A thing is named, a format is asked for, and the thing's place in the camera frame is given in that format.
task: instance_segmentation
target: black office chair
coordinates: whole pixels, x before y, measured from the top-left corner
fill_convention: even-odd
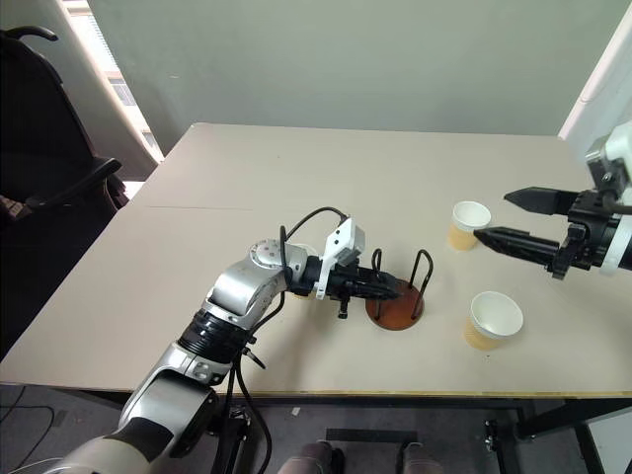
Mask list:
[[[2,218],[1,356],[126,203],[120,162],[95,155],[59,75],[24,35],[57,40],[40,27],[0,31],[0,195],[24,205]]]
[[[87,198],[112,217],[117,208],[108,177],[120,163],[95,156],[61,79],[43,56],[20,41],[24,35],[57,40],[39,27],[0,32],[0,195],[31,210]]]

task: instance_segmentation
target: wall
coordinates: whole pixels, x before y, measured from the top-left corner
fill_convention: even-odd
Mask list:
[[[629,0],[91,0],[163,151],[195,121],[554,135]]]
[[[72,106],[101,156],[117,158],[124,180],[144,181],[156,162],[142,144],[142,138],[127,121],[116,93],[90,61],[79,39],[70,29],[66,12],[55,0],[2,0],[2,29],[38,25],[53,30],[59,40],[25,37],[24,41],[43,54],[57,70]]]

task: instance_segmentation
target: black cable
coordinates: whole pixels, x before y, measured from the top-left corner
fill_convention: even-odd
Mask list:
[[[281,261],[281,266],[283,267],[283,277],[285,278],[285,285],[287,286],[287,288],[290,288],[290,285],[291,285],[291,268],[287,266],[287,258],[285,256],[285,242],[287,242],[287,239],[289,239],[294,234],[294,232],[296,232],[300,228],[300,226],[302,226],[305,222],[311,219],[314,215],[319,214],[320,212],[324,212],[324,211],[332,211],[332,212],[337,213],[341,218],[340,220],[341,224],[347,219],[347,216],[344,213],[342,213],[340,210],[334,207],[326,206],[326,207],[320,207],[316,210],[313,210],[312,212],[307,214],[305,217],[300,219],[296,223],[296,225],[294,225],[294,227],[291,228],[289,233],[285,232],[284,225],[282,225],[280,229],[278,230],[280,261]],[[280,310],[283,309],[284,303],[285,303],[285,292],[282,291],[280,294],[280,301],[278,302],[278,306],[268,316],[263,318],[255,326],[252,327],[252,329],[250,330],[249,336],[252,337],[257,331],[259,331],[259,329],[264,324],[266,324],[275,316],[277,316]],[[263,474],[268,468],[268,464],[270,463],[270,459],[273,454],[273,438],[270,435],[270,430],[268,429],[268,425],[266,425],[266,421],[264,420],[264,417],[255,406],[255,402],[250,396],[248,389],[246,388],[246,383],[244,382],[244,377],[241,373],[241,354],[237,355],[237,357],[233,361],[233,368],[231,369],[231,378],[228,379],[228,388],[226,390],[226,405],[224,405],[224,413],[222,414],[222,416],[226,416],[226,417],[228,416],[228,405],[232,398],[233,383],[234,383],[231,381],[233,371],[237,377],[237,383],[239,384],[239,388],[242,394],[244,395],[244,399],[246,400],[246,405],[248,405],[248,408],[250,409],[253,415],[253,418],[255,418],[257,424],[259,425],[261,430],[264,432],[264,436],[266,437],[266,457],[264,458],[264,462],[262,463],[258,471],[258,474]]]
[[[18,405],[18,403],[20,403],[20,399],[24,395],[24,391],[26,389],[27,389],[27,386],[23,385],[22,386],[22,390],[20,390],[20,395],[18,395],[18,398],[16,398],[16,401],[13,402],[13,404],[11,404],[9,406],[9,411],[7,413],[5,413],[4,416],[0,419],[0,423],[4,422],[4,419],[7,418],[9,415],[11,415],[11,412],[13,412],[13,409],[16,408],[16,405]]]
[[[29,458],[31,457],[31,454],[35,452],[35,450],[41,444],[41,442],[46,437],[46,435],[48,435],[48,432],[50,432],[50,429],[52,428],[52,424],[55,421],[55,411],[52,407],[49,407],[48,405],[6,405],[6,406],[2,405],[0,406],[0,408],[9,408],[9,407],[13,407],[16,410],[43,409],[43,410],[48,410],[50,412],[50,422],[48,422],[48,426],[46,427],[46,430],[39,437],[38,442],[36,442],[35,446],[33,446],[31,450],[27,453],[27,455],[24,456],[24,459],[20,461],[20,464],[18,464],[16,467],[12,469],[13,471],[15,471],[16,469],[20,469],[22,466],[24,466],[24,463],[29,460]]]
[[[285,278],[285,286],[289,289],[292,283],[291,268],[287,266],[287,257],[285,256],[285,242],[287,235],[285,234],[285,226],[282,225],[278,230],[278,244],[280,248],[280,265],[283,268],[283,277]]]
[[[311,219],[313,216],[315,216],[316,214],[319,214],[321,212],[325,212],[327,210],[330,210],[332,212],[336,212],[339,216],[340,216],[340,223],[342,224],[343,222],[345,222],[347,220],[347,215],[344,214],[341,210],[336,209],[335,207],[330,207],[330,206],[325,206],[325,207],[319,207],[316,210],[312,210],[309,214],[307,214],[305,217],[303,217],[302,219],[300,219],[296,225],[294,225],[294,227],[292,227],[290,229],[289,232],[287,232],[287,238],[289,239],[292,235],[294,235],[294,232],[296,232],[298,230],[298,228],[303,225],[305,222],[307,222],[309,219]]]
[[[224,399],[224,408],[221,412],[221,418],[225,422],[230,415],[230,402],[233,398],[233,387],[235,386],[235,365],[230,367],[228,374],[228,385],[226,386],[226,397]]]
[[[285,233],[285,226],[282,225],[278,231],[278,241],[279,241],[279,245],[280,245],[280,263],[283,267],[283,277],[285,278],[285,285],[287,286],[287,288],[290,288],[291,286],[291,280],[292,280],[292,269],[290,267],[287,266],[287,257],[285,255],[285,242],[287,242],[287,240],[294,235],[294,232],[296,232],[305,222],[307,222],[309,219],[311,219],[312,217],[314,217],[316,214],[319,214],[321,212],[325,212],[325,211],[331,211],[331,212],[335,212],[336,214],[338,214],[340,216],[340,224],[342,224],[343,222],[345,222],[348,218],[348,216],[346,214],[344,214],[341,210],[336,209],[335,207],[330,207],[329,205],[325,206],[325,207],[319,207],[316,210],[312,210],[309,214],[307,214],[305,217],[303,217],[302,219],[300,219],[298,222],[296,222],[296,224],[294,225],[294,227],[292,227],[289,232]]]
[[[613,193],[606,193],[601,200],[603,202],[603,208],[611,214],[632,214],[632,205],[618,204]]]
[[[264,324],[266,324],[268,321],[270,321],[275,316],[277,316],[280,310],[283,309],[284,303],[285,303],[285,291],[282,291],[280,294],[280,301],[278,302],[278,306],[275,308],[275,310],[272,313],[270,313],[264,319],[259,321],[255,326],[253,326],[253,328],[250,330],[250,336],[252,337],[257,331],[259,331],[259,328],[261,328]]]
[[[270,458],[273,455],[273,437],[270,435],[270,430],[268,429],[268,425],[266,425],[266,421],[264,420],[264,417],[255,406],[255,402],[253,401],[252,397],[250,396],[250,393],[248,392],[248,389],[246,388],[246,384],[244,383],[244,377],[241,374],[241,357],[240,356],[237,357],[237,360],[235,361],[235,366],[236,366],[235,373],[237,375],[237,383],[239,384],[239,389],[241,390],[241,393],[244,395],[244,398],[246,399],[246,405],[248,405],[248,408],[250,408],[250,411],[253,414],[255,421],[259,425],[259,428],[261,428],[261,430],[264,432],[264,436],[266,437],[266,457],[264,458],[264,462],[262,462],[261,467],[259,468],[259,471],[257,471],[257,474],[264,474],[264,472],[266,472],[266,469],[268,468],[268,464],[270,464]]]

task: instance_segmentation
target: beige table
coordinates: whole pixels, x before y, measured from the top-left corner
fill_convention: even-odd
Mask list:
[[[343,321],[335,302],[289,296],[254,347],[268,369],[244,364],[253,392],[629,396],[631,274],[571,269],[558,281],[482,246],[458,253],[445,243],[462,199],[486,204],[496,224],[561,239],[563,217],[502,200],[532,185],[582,190],[590,178],[553,137],[196,124],[2,361],[0,380],[134,388],[252,243],[335,205],[366,232],[364,265],[381,247],[383,269],[407,277],[419,248],[432,253],[424,316],[392,333],[361,301]],[[322,251],[335,220],[323,214],[293,242]],[[471,298],[487,289],[515,299],[525,324],[484,353],[461,331]]]

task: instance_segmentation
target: white paper cup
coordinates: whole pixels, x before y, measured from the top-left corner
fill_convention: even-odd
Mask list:
[[[481,351],[497,347],[522,327],[522,311],[511,298],[496,291],[484,291],[472,299],[465,324],[465,340]]]
[[[490,209],[480,202],[473,200],[458,202],[452,209],[452,222],[447,233],[447,240],[456,250],[469,250],[478,242],[474,231],[484,229],[491,220]]]

